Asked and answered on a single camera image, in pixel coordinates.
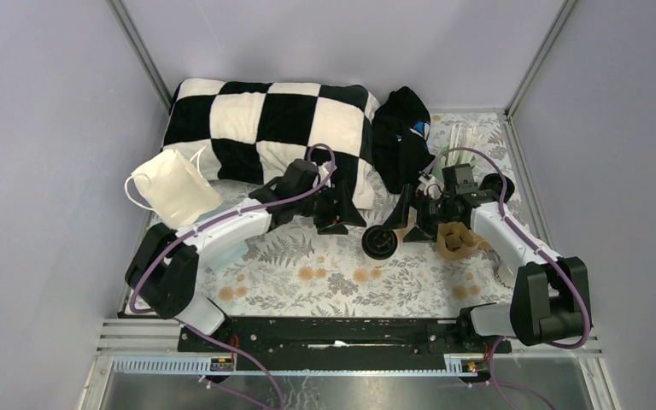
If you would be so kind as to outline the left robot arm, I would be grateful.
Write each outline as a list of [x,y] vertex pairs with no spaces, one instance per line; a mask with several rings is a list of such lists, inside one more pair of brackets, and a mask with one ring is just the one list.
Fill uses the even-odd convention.
[[159,318],[197,330],[207,349],[222,350],[230,342],[231,329],[217,304],[196,292],[200,261],[296,216],[312,219],[319,235],[346,235],[351,226],[366,226],[343,181],[334,183],[320,176],[318,166],[298,159],[234,208],[195,227],[151,226],[126,270],[126,284]]

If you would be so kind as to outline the white paper coffee cup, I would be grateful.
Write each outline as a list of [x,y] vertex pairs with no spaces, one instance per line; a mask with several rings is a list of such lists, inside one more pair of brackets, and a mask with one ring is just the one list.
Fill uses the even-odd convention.
[[370,267],[371,269],[373,269],[373,268],[380,268],[380,267],[383,267],[383,266],[385,266],[389,261],[390,261],[389,259],[377,260],[377,259],[373,259],[373,258],[371,258],[371,257],[369,257],[369,256],[366,256],[366,257],[365,257],[365,263],[366,263],[366,265],[367,265],[368,267]]

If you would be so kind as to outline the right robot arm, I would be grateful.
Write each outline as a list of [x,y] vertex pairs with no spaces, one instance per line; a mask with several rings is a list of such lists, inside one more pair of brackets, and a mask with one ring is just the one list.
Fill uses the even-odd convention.
[[586,265],[563,257],[540,243],[509,213],[503,198],[508,181],[500,173],[476,183],[468,164],[445,167],[443,182],[423,180],[402,188],[393,212],[382,227],[407,227],[416,212],[407,242],[437,240],[439,226],[460,222],[485,240],[514,276],[512,300],[469,307],[460,314],[455,338],[461,348],[476,352],[489,337],[513,337],[527,346],[541,343],[566,349],[574,337],[577,348],[586,343],[592,326]]

